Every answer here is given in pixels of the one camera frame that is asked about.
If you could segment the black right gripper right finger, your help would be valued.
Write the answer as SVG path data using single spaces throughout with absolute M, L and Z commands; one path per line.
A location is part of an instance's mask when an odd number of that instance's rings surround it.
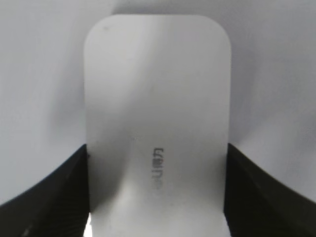
M 228 145 L 224 214 L 233 237 L 314 237 L 316 204 Z

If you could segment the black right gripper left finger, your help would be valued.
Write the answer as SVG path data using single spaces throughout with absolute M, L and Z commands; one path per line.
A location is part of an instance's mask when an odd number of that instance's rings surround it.
M 42 181 L 0 206 L 2 237 L 81 237 L 89 216 L 88 156 L 82 145 Z

